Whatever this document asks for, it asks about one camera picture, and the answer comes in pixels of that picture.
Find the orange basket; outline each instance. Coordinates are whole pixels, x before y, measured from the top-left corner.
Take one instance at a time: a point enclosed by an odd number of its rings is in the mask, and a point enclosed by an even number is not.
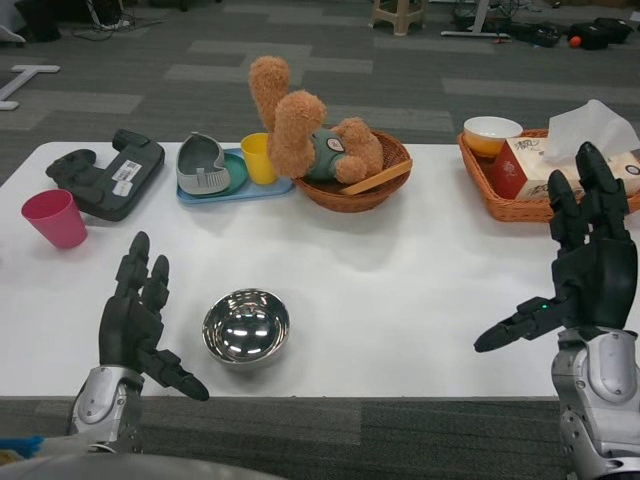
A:
[[[526,130],[522,133],[523,137],[546,137],[548,130]],[[540,200],[510,200],[502,198],[494,190],[491,183],[487,179],[485,169],[491,168],[490,165],[482,165],[476,155],[471,151],[464,141],[464,134],[458,135],[458,145],[462,150],[462,159],[467,172],[472,180],[478,186],[482,199],[484,200],[487,210],[493,218],[501,222],[541,222],[547,223],[551,220],[553,212],[549,206],[549,200],[544,198]],[[640,195],[629,197],[629,208],[632,212],[640,209]]]
[[[384,168],[392,167],[405,160],[410,160],[409,152],[399,140],[382,132],[373,132],[382,144],[384,154]],[[342,195],[339,193],[345,186],[333,183],[308,182],[303,178],[296,178],[293,182],[300,190],[302,190],[311,200],[318,205],[341,213],[357,213],[371,210],[377,207],[393,193],[395,193],[409,178],[407,172],[388,182],[383,183],[371,190],[367,190],[357,195]]]

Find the teddy bear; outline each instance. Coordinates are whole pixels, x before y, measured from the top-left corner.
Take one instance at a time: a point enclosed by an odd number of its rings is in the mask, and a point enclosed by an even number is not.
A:
[[[286,60],[260,57],[251,65],[249,84],[269,132],[268,154],[280,176],[314,182],[358,183],[382,171],[382,145],[360,118],[323,128],[327,108],[304,90],[289,93]]]

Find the robotic hand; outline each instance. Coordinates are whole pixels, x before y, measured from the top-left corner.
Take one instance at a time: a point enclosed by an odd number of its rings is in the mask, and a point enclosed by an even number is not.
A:
[[[149,237],[140,232],[120,263],[115,295],[105,306],[98,341],[100,366],[90,371],[76,398],[69,436],[46,439],[41,455],[141,452],[137,428],[142,373],[193,399],[209,398],[206,387],[182,369],[180,358],[156,349],[163,330],[160,310],[169,296],[169,261],[159,256],[147,278],[148,260]]]
[[[519,305],[482,334],[475,349],[495,350],[564,326],[552,377],[575,474],[581,480],[640,478],[637,334],[623,330],[638,276],[636,246],[624,227],[629,205],[622,180],[613,178],[591,143],[582,145],[576,163],[585,190],[579,205],[560,171],[549,178],[551,236],[560,243],[551,268],[556,296]]]

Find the green shirt on bear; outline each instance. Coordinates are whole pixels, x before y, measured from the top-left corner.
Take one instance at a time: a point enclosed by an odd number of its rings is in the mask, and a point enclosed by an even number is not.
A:
[[[336,164],[346,157],[340,137],[327,128],[321,128],[311,135],[311,141],[316,150],[316,163],[306,178],[317,182],[335,180]]]

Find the white table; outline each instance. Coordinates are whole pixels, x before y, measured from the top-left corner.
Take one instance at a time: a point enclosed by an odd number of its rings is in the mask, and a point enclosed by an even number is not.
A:
[[[513,397],[554,395],[556,335],[477,354],[476,337],[528,298],[553,295],[556,244],[538,224],[485,211],[457,146],[409,145],[407,184],[375,210],[338,214],[299,192],[262,201],[183,206],[177,143],[131,215],[86,217],[89,237],[58,251],[20,216],[53,187],[45,168],[78,148],[104,166],[107,143],[49,143],[0,188],[0,396],[74,395],[98,362],[98,326],[136,232],[171,262],[160,348],[212,395]],[[225,148],[237,145],[227,144]],[[638,240],[638,218],[628,220]],[[238,377],[209,356],[200,327],[235,289],[261,287],[291,314],[281,362]],[[628,328],[638,329],[638,307]],[[152,381],[147,395],[175,395]]]

